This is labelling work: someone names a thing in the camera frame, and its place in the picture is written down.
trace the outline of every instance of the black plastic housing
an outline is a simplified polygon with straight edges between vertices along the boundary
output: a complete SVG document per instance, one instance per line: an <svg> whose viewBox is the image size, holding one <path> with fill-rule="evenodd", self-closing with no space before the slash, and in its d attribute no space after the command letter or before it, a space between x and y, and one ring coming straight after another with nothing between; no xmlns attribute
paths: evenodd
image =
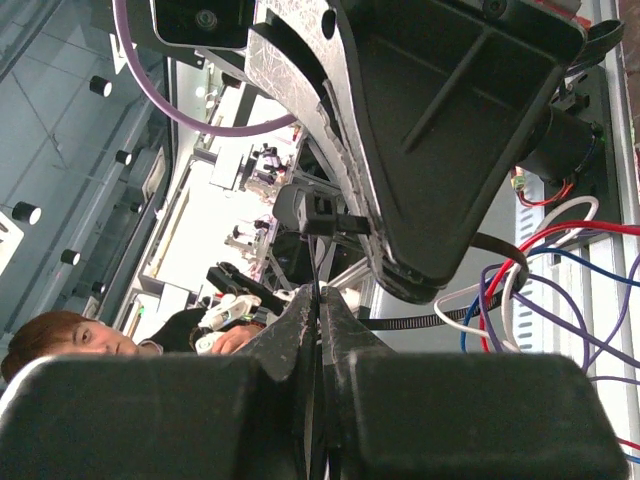
<svg viewBox="0 0 640 480"><path fill-rule="evenodd" d="M577 25L498 3L349 2L353 42L338 15L372 190L354 199L372 212L363 241L378 282L412 303L451 280L584 45Z"/></svg>
<svg viewBox="0 0 640 480"><path fill-rule="evenodd" d="M356 394L355 432L348 435L360 452L345 456L357 463L349 478L613 480L628 474L593 386L560 356L360 352L352 354L349 383Z"/></svg>

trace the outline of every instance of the red wire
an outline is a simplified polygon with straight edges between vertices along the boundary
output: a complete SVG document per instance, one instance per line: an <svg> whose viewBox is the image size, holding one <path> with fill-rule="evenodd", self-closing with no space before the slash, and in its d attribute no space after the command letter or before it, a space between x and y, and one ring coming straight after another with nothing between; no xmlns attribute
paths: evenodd
<svg viewBox="0 0 640 480"><path fill-rule="evenodd" d="M637 443L630 442L629 440L623 440L619 438L618 443L621 443L622 445L626 445L627 447L635 448L636 450L640 451L640 445L638 445Z"/></svg>
<svg viewBox="0 0 640 480"><path fill-rule="evenodd" d="M573 190L574 185L572 183L567 183L566 180L562 182L562 188L558 193L556 193L553 197L543 200L542 202L530 202L526 198L524 198L524 193L518 192L518 200L525 207L533 208L533 207L545 207L547 205L551 205L553 203L559 202L560 200L564 200L567 198L571 190Z"/></svg>
<svg viewBox="0 0 640 480"><path fill-rule="evenodd" d="M562 223L558 223L557 225L553 225L541 231L540 233L533 235L529 240L527 240L520 246L520 250L525 251L529 249L530 247L535 245L536 242L551 235L552 233L556 233L564 230L572 230L574 228L588 228L589 230L599 230L603 232L614 232L614 233L623 233L627 235L640 236L640 227L635 227L630 225L618 225L618 224L609 223L609 222L594 222L594 221L583 221L583 220L573 221L573 222L562 222ZM489 285L489 288L487 289L486 297L485 297L487 302L489 301L489 299L491 299L496 289L498 288L498 285L502 281L502 278L506 275L507 271L513 266L514 263L515 262L513 260L507 260L506 262L504 262L504 264L502 265L502 268L500 268L500 270L494 277L493 281ZM484 330L485 322L482 314L480 315L479 324L481 325L480 328ZM486 342L485 338L483 338L483 340L485 341L482 342L482 348L485 352L488 352L489 351L488 342Z"/></svg>

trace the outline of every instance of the wire bundle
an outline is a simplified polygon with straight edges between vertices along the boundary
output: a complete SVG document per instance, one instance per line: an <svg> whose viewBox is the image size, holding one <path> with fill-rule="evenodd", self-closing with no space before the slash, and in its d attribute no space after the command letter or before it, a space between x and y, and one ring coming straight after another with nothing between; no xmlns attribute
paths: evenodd
<svg viewBox="0 0 640 480"><path fill-rule="evenodd" d="M549 226L559 215L563 214L573 206L576 206L581 203L591 204L591 208L585 220L564 222L558 225ZM556 325L568 330L569 332L579 336L582 339L583 371L587 372L589 367L593 365L593 363L602 354L602 352L607 352L613 355L614 357L620 359L621 361L631 365L634 368L640 368L640 361L636 360L635 358L625 354L624 352L610 345L611 340L620 331L622 325L624 324L624 320L628 314L632 288L640 287L640 281L634 280L636 273L640 268L640 256L638 256L638 258L635 259L633 265L629 270L628 277L624 278L612 272L608 272L576 255L573 255L559 248L562 245L574 239L578 235L585 235L585 234L594 235L599 232L610 232L610 233L640 236L640 227L637 227L637 226L616 225L611 223L593 221L592 219L595 217L597 209L598 209L598 202L593 197L580 197L564 203L563 205L561 205L560 207L552 211L542 221L542 223L539 225L534 235L520 246L520 250L525 255L527 255L529 260L531 260L534 257L540 256L540 255L546 255L546 254L560 255L565 258L568 258L571 261L575 261L591 269L595 273L604 275L608 278L611 278L613 280L616 280L620 283L625 284L627 288L626 288L625 296L623 299L622 307L620 309L617 322L615 323L608 337L603 341L591 335L588 331L582 312L580 311L578 305L573 300L571 295L566 290L564 290L560 285L556 284L555 282L552 282L551 280L548 280L546 278L539 277L533 274L529 275L529 281L540 282L550 288L553 288L558 292L558 294L568 303L569 307L573 311L574 316L577 320L578 326L559 318L557 315L553 314L552 312L549 312L544 308L540 307L539 305L536 305L534 302L529 300L526 296L521 295L517 291L514 291L514 283L516 281L518 272L520 271L520 265L514 262L514 260L509 259L503 265L491 265L485 268L481 273L480 282L477 285L473 285L467 289L461 290L460 292L455 292L447 296L444 296L436 302L435 310L436 310L436 313L442 318L442 320L445 321L445 323L461 331L460 347L463 352L467 351L466 336L468 333L473 333L481 337L481 340L483 342L483 350L486 352L490 351L489 341L491 342L493 349L497 352L504 351L505 349L513 352L520 351L518 344L516 342L516 339L514 338L514 335L513 335L512 306L511 306L511 300L513 298L519 301L525 307L529 308L534 313L537 313L541 317L552 321ZM547 242L546 244L536 246L540 242L543 242L547 237L550 237L554 233L558 233L558 232L567 232L567 233L557 241L552 240ZM490 279L487 280L487 276L489 275L489 273L495 270L498 270L498 272L495 275L493 275ZM504 283L504 288L502 291L502 301L501 301L502 320L503 320L503 326L504 326L504 330L507 337L507 339L504 341L499 340L498 335L495 331L495 328L493 327L491 319L489 317L489 309L487 308L487 300L493 298L496 288L501 283ZM467 315L464 321L462 322L462 324L459 325L456 322L452 321L452 319L445 318L446 315L444 315L444 313L442 312L443 303L453 298L457 298L469 293L476 293L476 292L478 293L478 295L475 298L474 302L469 307ZM479 308L481 312L480 320L479 320L479 328L472 328L469 326L472 318L471 313L477 308ZM595 345L598 348L595 351L595 353L593 353L593 355L590 354L591 345ZM620 378L620 377L601 376L601 377L592 377L590 378L590 380L592 382L605 381L605 380L619 381L619 382L624 382L631 385L640 386L640 381L637 381L634 379ZM638 444L635 444L633 442L630 442L628 440L623 440L623 439L619 439L619 442L621 445L633 448L638 452L640 452L640 445ZM629 454L625 454L625 456L628 461L632 463L640 464L640 457L629 455Z"/></svg>

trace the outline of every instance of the brown hair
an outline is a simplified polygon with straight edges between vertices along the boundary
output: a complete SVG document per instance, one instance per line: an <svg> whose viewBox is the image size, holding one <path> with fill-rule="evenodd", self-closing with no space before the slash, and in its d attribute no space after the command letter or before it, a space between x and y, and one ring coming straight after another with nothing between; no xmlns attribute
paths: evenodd
<svg viewBox="0 0 640 480"><path fill-rule="evenodd" d="M25 323L9 342L9 353L0 365L2 377L9 383L27 363L68 340L76 326L88 321L93 320L73 312L49 312Z"/></svg>

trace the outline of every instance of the ceiling light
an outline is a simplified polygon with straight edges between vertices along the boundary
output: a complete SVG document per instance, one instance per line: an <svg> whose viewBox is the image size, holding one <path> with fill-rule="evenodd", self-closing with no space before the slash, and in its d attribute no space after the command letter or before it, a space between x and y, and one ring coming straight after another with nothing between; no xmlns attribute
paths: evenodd
<svg viewBox="0 0 640 480"><path fill-rule="evenodd" d="M104 295L104 292L107 291L107 286L102 282L93 282L91 291L97 295Z"/></svg>
<svg viewBox="0 0 640 480"><path fill-rule="evenodd" d="M18 202L13 208L2 205L11 209L11 218L18 222L27 223L29 225L35 225L42 217L42 209L31 205L27 202Z"/></svg>
<svg viewBox="0 0 640 480"><path fill-rule="evenodd" d="M74 250L66 249L60 255L60 261L67 265L73 265L74 267L80 262L80 253Z"/></svg>
<svg viewBox="0 0 640 480"><path fill-rule="evenodd" d="M133 155L129 152L125 152L124 150L118 150L116 152L116 162L124 165L125 167L131 165L131 160L133 160Z"/></svg>
<svg viewBox="0 0 640 480"><path fill-rule="evenodd" d="M106 98L111 95L113 84L106 78L95 75L91 77L91 80L89 81L89 90Z"/></svg>

